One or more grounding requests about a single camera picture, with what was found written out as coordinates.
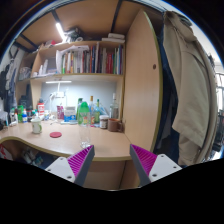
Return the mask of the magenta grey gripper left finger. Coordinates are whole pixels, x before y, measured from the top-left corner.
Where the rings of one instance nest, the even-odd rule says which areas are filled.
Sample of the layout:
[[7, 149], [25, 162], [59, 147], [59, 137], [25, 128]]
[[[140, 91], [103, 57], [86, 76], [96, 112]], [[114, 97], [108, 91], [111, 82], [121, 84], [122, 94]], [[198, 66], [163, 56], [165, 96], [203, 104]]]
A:
[[94, 146], [90, 145], [68, 158], [57, 158], [46, 168], [46, 171], [75, 183], [78, 186], [82, 186], [94, 155]]

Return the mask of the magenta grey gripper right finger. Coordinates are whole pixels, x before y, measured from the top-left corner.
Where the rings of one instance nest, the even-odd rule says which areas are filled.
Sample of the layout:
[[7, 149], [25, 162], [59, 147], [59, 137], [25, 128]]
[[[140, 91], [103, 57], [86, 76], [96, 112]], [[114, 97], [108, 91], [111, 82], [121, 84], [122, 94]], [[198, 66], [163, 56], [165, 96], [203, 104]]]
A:
[[130, 145], [130, 155], [139, 175], [141, 186], [181, 170], [181, 167], [165, 154], [155, 155], [134, 144]]

